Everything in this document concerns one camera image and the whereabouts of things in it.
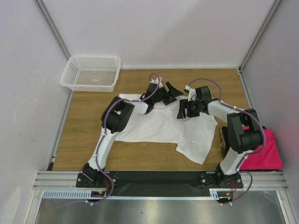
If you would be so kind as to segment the white t shirt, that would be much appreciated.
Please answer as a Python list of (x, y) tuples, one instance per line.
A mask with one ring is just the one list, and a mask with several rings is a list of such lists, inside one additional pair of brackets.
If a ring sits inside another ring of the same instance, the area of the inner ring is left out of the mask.
[(176, 151), (189, 160), (203, 164), (211, 149), (217, 122), (201, 113), (195, 118), (177, 119), (179, 101), (156, 103), (149, 114), (133, 113), (125, 129), (116, 137), (122, 142), (175, 143)]

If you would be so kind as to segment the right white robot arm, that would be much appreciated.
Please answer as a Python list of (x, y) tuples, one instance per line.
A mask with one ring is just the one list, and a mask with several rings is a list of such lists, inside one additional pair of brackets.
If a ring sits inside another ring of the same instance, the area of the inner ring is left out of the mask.
[(229, 150), (217, 165), (212, 184), (229, 188), (241, 182), (240, 166), (259, 147), (265, 147), (266, 136), (254, 109), (243, 110), (213, 98), (207, 86), (196, 89), (186, 86), (188, 99), (179, 102), (178, 119), (198, 117), (205, 113), (226, 122)]

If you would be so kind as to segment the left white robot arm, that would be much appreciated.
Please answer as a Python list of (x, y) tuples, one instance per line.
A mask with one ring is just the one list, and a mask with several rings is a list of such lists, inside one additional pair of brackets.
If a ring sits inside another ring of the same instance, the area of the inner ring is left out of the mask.
[(124, 131), (132, 114), (148, 114), (154, 105), (163, 102), (168, 105), (184, 93), (174, 88), (169, 82), (163, 86), (158, 80), (152, 81), (146, 92), (140, 96), (125, 99), (114, 97), (101, 116), (102, 128), (99, 141), (89, 161), (83, 166), (81, 178), (93, 187), (101, 185), (107, 175), (104, 174), (106, 161), (111, 147), (118, 136)]

